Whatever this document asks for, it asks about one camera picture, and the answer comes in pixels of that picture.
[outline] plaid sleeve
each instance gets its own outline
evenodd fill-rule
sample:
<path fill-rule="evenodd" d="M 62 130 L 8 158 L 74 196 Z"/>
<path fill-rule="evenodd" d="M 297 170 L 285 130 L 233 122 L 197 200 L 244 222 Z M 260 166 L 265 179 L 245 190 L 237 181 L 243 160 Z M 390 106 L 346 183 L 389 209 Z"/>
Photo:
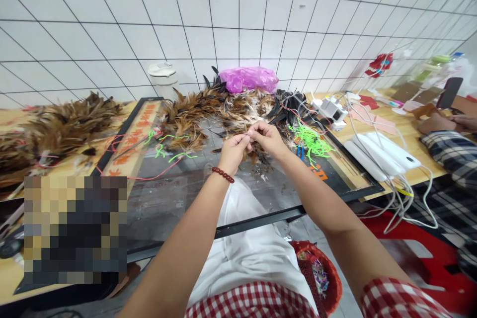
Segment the plaid sleeve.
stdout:
<path fill-rule="evenodd" d="M 462 188 L 477 192 L 477 146 L 454 131 L 436 131 L 421 141 Z"/>
<path fill-rule="evenodd" d="M 361 296 L 364 318 L 451 318 L 422 290 L 394 278 L 377 278 L 364 287 Z"/>

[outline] blue-handled pliers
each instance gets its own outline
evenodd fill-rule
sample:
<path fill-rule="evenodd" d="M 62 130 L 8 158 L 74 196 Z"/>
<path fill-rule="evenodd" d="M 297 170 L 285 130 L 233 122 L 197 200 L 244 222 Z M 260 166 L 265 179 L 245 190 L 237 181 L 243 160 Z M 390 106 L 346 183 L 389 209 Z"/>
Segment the blue-handled pliers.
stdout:
<path fill-rule="evenodd" d="M 299 157 L 303 161 L 304 156 L 305 156 L 305 143 L 298 142 L 297 157 Z"/>

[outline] person's hand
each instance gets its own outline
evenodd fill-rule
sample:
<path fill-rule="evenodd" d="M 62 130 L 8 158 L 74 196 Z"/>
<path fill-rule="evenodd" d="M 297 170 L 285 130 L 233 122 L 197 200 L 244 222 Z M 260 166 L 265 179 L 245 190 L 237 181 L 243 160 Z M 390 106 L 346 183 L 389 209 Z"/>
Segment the person's hand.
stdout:
<path fill-rule="evenodd" d="M 251 152 L 250 137 L 247 134 L 238 134 L 227 139 L 222 145 L 219 160 L 219 169 L 230 176 L 237 174 L 237 169 L 243 158 L 243 151 Z"/>
<path fill-rule="evenodd" d="M 458 114 L 449 116 L 449 119 L 462 125 L 462 130 L 464 132 L 477 133 L 477 117 L 471 117 L 465 114 Z"/>
<path fill-rule="evenodd" d="M 419 123 L 418 129 L 422 134 L 440 130 L 456 130 L 457 123 L 441 117 L 439 113 L 432 113 L 431 116 Z"/>
<path fill-rule="evenodd" d="M 290 153 L 275 126 L 258 121 L 250 127 L 247 134 L 251 137 L 252 142 L 259 142 L 274 158 L 279 159 L 285 154 Z"/>

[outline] pink plastic bag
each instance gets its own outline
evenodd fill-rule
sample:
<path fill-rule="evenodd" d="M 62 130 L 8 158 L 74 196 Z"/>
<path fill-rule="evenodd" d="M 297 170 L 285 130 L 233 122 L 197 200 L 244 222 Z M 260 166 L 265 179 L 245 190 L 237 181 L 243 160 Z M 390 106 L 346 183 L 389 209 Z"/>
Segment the pink plastic bag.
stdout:
<path fill-rule="evenodd" d="M 278 83 L 275 72 L 263 67 L 237 67 L 222 71 L 219 76 L 222 82 L 227 82 L 230 93 L 241 93 L 256 87 L 273 93 Z"/>

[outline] red gingham shirt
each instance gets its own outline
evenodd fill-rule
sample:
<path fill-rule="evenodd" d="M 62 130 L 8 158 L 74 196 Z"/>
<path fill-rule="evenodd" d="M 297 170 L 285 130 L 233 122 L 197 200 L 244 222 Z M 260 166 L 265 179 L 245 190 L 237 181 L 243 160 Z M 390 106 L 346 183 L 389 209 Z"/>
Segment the red gingham shirt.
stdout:
<path fill-rule="evenodd" d="M 452 318 L 435 300 L 408 283 L 380 278 L 363 290 L 364 318 Z M 271 282 L 253 282 L 199 301 L 187 318 L 205 317 L 318 317 L 302 295 Z"/>

